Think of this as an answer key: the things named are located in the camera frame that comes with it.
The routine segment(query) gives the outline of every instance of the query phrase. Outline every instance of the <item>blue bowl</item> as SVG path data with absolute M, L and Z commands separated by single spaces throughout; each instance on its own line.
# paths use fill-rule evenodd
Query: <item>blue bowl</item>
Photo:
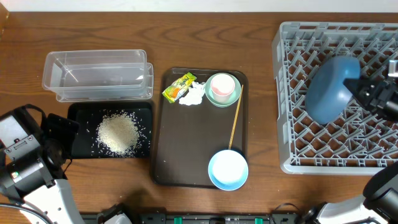
M 359 79 L 359 60 L 349 56 L 329 59 L 315 74 L 305 95 L 305 110 L 318 124 L 334 121 L 344 110 L 352 93 L 344 86 L 346 78 Z
M 234 173 L 234 169 L 241 169 L 241 172 Z M 226 149 L 217 152 L 211 158 L 208 166 L 208 173 L 211 182 L 216 187 L 221 190 L 230 191 L 239 189 L 243 186 L 248 179 L 249 167 L 240 153 Z

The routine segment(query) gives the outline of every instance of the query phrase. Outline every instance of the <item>white napkin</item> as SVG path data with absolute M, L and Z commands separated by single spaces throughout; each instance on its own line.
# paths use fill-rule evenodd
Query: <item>white napkin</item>
M 193 82 L 192 87 L 188 88 L 188 93 L 186 96 L 180 98 L 181 105 L 199 105 L 201 104 L 201 99 L 205 94 L 206 83 Z

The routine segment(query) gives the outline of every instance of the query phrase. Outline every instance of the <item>wooden chopstick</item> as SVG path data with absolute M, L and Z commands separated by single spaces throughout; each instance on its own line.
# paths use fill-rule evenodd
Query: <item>wooden chopstick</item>
M 234 125 L 232 126 L 231 139 L 229 139 L 229 146 L 228 146 L 228 149 L 231 149 L 232 140 L 234 139 L 236 120 L 238 119 L 238 113 L 239 113 L 239 107 L 240 107 L 240 105 L 241 105 L 242 94 L 243 94 L 243 85 L 242 85 L 242 89 L 241 89 L 241 95 L 239 96 L 239 100 L 238 100 L 238 106 L 236 107 Z

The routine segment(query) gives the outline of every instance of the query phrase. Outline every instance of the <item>clear plastic container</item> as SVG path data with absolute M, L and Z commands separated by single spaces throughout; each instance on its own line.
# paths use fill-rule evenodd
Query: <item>clear plastic container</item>
M 147 100 L 153 86 L 144 50 L 50 52 L 45 60 L 43 88 L 59 102 Z

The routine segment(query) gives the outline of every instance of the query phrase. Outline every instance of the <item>gray dish rack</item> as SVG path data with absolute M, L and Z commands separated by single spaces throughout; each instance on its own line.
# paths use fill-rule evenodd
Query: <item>gray dish rack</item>
M 374 175 L 398 160 L 398 124 L 352 99 L 336 121 L 319 125 L 305 111 L 311 79 L 323 62 L 350 55 L 361 75 L 382 80 L 398 58 L 398 24 L 284 22 L 272 41 L 277 83 L 280 167 L 288 174 Z

